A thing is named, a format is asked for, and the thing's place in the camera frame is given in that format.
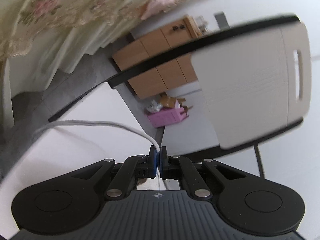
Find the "gray floor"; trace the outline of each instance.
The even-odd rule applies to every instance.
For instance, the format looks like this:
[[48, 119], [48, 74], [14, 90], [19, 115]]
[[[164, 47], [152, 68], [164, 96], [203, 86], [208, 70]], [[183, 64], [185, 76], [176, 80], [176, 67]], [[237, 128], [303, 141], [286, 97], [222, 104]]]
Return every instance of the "gray floor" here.
[[[43, 92], [28, 92], [12, 99], [15, 125], [0, 141], [0, 181], [32, 144], [32, 134], [46, 124], [48, 118], [94, 85], [116, 74], [109, 58], [125, 41], [100, 48], [95, 55], [85, 54], [72, 74], [57, 71]], [[144, 114], [148, 101], [137, 99], [125, 84], [116, 87], [144, 131], [153, 138], [162, 133]]]

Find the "white wall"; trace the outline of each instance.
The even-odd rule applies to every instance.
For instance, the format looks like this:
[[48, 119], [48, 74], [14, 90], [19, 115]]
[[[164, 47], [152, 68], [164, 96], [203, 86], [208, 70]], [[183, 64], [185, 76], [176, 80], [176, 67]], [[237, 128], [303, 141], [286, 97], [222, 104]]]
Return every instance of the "white wall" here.
[[309, 33], [311, 55], [320, 55], [320, 0], [193, 0], [167, 14], [152, 17], [132, 31], [134, 37], [148, 33], [185, 14], [202, 15], [210, 30], [218, 26], [214, 13], [223, 11], [230, 25], [277, 14], [294, 13], [305, 23]]

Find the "table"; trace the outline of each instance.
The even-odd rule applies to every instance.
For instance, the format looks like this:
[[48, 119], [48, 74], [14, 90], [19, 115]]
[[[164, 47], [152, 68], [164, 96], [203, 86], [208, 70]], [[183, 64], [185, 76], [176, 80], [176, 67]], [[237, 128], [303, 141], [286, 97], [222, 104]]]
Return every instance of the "table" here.
[[[120, 94], [103, 83], [70, 109], [62, 120], [119, 122], [143, 131]], [[11, 203], [22, 189], [106, 158], [116, 163], [149, 154], [151, 143], [115, 127], [59, 127], [45, 132], [0, 184], [0, 235], [9, 239], [19, 229]]]

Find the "cabinet handle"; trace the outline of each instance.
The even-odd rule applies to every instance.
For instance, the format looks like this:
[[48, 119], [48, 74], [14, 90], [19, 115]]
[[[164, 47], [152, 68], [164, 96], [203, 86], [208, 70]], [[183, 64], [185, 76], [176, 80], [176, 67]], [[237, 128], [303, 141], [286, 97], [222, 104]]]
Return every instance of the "cabinet handle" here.
[[185, 29], [186, 27], [183, 25], [183, 24], [181, 24], [179, 27], [177, 26], [177, 25], [175, 25], [175, 26], [173, 26], [172, 27], [172, 30], [173, 31], [177, 31], [177, 30], [183, 30], [183, 29]]

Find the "floral tablecloth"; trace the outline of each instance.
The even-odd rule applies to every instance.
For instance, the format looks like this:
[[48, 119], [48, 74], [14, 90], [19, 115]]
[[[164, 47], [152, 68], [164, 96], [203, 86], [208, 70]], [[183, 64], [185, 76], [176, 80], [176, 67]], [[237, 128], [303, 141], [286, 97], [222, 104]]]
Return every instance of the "floral tablecloth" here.
[[139, 24], [149, 1], [0, 0], [0, 126], [14, 124], [12, 97], [45, 90], [57, 69], [73, 72]]

